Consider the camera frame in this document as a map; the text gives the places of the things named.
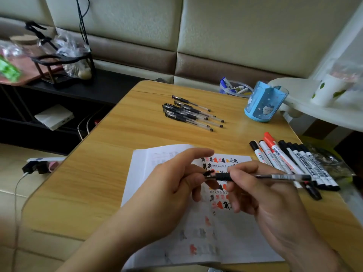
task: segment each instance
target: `notebook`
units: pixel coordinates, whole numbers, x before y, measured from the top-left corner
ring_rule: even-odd
[[[123,206],[157,164],[173,158],[192,145],[168,145],[135,150],[123,193]],[[226,172],[234,164],[249,161],[249,156],[215,154],[194,160],[207,170]],[[134,253],[123,270],[198,263],[255,263],[283,261],[262,236],[253,216],[235,214],[228,201],[226,182],[218,190],[202,184],[202,200],[189,199],[188,209],[177,228],[167,237]]]

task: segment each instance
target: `white router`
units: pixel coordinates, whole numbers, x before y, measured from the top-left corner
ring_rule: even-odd
[[[74,114],[60,104],[42,111],[34,116],[39,122],[43,123],[52,131],[58,129],[63,124],[74,118]]]

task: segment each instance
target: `cartoon character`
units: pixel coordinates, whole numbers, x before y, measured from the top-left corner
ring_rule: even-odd
[[[274,107],[275,106],[271,106],[270,104],[268,104],[267,106],[262,108],[262,113],[265,115],[270,114],[273,111]]]

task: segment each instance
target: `pen holder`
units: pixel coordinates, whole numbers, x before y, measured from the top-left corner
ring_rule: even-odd
[[[258,122],[268,122],[278,110],[289,92],[281,86],[270,87],[258,81],[248,99],[245,114]]]

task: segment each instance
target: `beige floor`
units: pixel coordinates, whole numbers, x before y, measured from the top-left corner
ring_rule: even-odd
[[[0,144],[0,271],[10,272],[15,240],[15,185],[22,176],[21,168],[32,157],[57,157],[51,153],[36,151],[7,144]],[[37,172],[26,176],[17,189],[17,220],[21,224],[21,208],[26,199],[36,190],[48,174]],[[16,272],[55,271],[82,242],[58,236],[37,233],[20,227]],[[206,272],[207,268],[191,265],[188,267],[164,267],[153,272]]]

